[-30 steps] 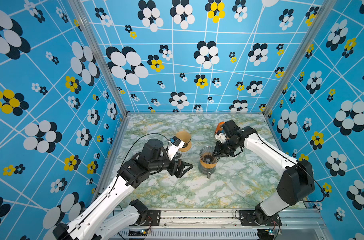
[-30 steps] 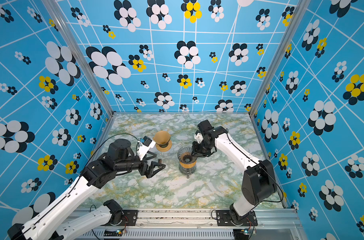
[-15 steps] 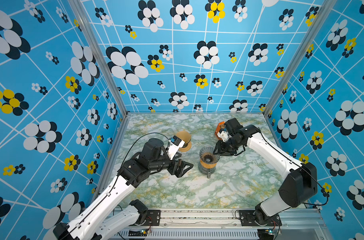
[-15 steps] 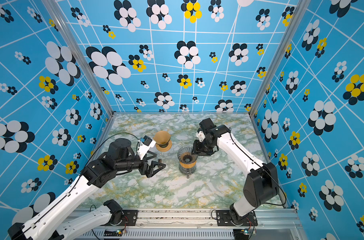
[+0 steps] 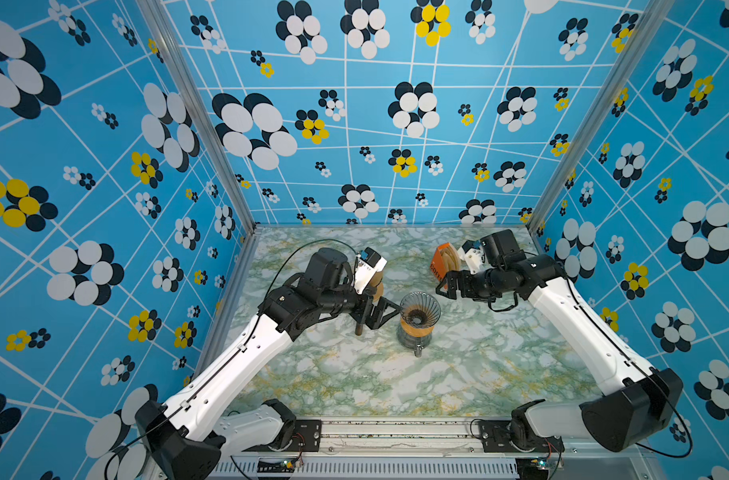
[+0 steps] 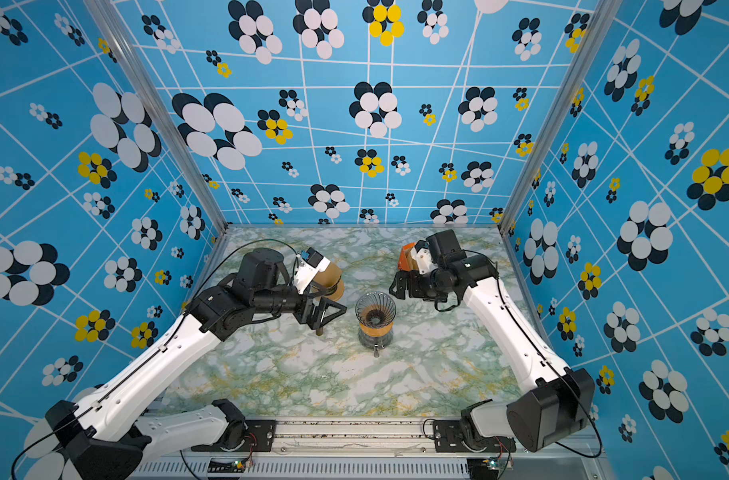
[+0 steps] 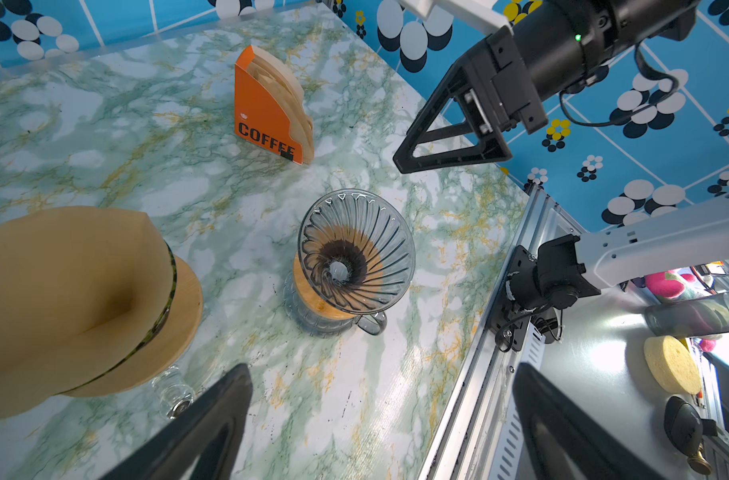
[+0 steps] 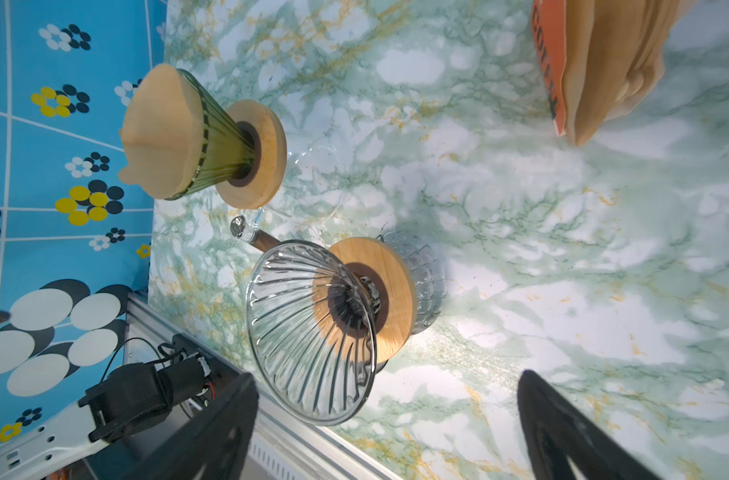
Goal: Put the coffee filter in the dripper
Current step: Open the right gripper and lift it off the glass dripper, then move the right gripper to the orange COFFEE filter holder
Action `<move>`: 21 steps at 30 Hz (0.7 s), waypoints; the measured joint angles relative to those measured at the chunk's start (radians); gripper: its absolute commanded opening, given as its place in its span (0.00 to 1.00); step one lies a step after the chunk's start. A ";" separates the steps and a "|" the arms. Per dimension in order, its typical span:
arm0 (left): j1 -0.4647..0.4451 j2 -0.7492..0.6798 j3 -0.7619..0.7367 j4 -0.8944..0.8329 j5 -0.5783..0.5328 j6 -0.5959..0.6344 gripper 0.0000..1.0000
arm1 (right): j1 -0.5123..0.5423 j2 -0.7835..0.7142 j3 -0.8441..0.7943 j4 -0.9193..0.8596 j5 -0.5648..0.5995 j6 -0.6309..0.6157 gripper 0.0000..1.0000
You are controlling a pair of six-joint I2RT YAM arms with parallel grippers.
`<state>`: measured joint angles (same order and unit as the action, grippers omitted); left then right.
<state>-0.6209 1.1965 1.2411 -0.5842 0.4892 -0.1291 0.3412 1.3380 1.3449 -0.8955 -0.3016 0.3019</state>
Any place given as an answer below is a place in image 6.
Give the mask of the clear glass dripper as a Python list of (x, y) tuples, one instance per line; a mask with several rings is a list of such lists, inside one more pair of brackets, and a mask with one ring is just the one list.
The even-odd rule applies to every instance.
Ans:
[(356, 318), (360, 323), (372, 326), (383, 325), (393, 323), (395, 316), (395, 302), (386, 293), (367, 292), (356, 302)]

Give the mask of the wooden ring dripper holder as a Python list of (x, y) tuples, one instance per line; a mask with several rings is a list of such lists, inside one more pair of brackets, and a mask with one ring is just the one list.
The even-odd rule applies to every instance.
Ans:
[(344, 295), (344, 290), (346, 290), (346, 286), (344, 285), (344, 282), (340, 280), (340, 282), (328, 287), (328, 291), (326, 291), (326, 298), (338, 302), (338, 300), (342, 298), (342, 295)]

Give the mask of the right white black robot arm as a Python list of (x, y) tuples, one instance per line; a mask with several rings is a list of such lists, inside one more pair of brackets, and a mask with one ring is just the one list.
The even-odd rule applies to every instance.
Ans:
[(596, 426), (590, 416), (592, 377), (569, 367), (547, 345), (511, 300), (497, 266), (462, 248), (453, 231), (403, 246), (389, 292), (430, 302), (437, 311), (454, 298), (476, 315), (508, 362), (520, 398), (462, 410), (459, 427), (468, 449), (482, 451), (498, 438), (513, 438), (536, 452)]

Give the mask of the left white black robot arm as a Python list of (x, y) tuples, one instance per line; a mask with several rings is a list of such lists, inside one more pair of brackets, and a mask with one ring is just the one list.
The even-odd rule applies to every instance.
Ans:
[(172, 452), (209, 445), (224, 451), (256, 446), (244, 414), (218, 399), (196, 411), (146, 416), (146, 408), (194, 362), (246, 326), (290, 314), (318, 331), (344, 315), (342, 272), (310, 248), (289, 274), (273, 249), (246, 253), (240, 268), (196, 295), (174, 325), (128, 367), (78, 402), (61, 401), (46, 422), (64, 458), (64, 476), (126, 479), (138, 466)]

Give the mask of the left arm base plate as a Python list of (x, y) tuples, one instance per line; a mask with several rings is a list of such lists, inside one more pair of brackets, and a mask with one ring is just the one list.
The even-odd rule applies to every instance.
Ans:
[(268, 453), (274, 446), (276, 438), (276, 420), (248, 419), (240, 435), (226, 432), (224, 438), (212, 445), (196, 445), (192, 447), (195, 452), (244, 452)]

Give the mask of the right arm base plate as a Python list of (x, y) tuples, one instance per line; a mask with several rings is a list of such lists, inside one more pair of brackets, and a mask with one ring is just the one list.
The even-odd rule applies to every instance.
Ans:
[(515, 439), (511, 437), (479, 437), (467, 433), (460, 420), (429, 420), (430, 432), (437, 453), (508, 454), (516, 452)]

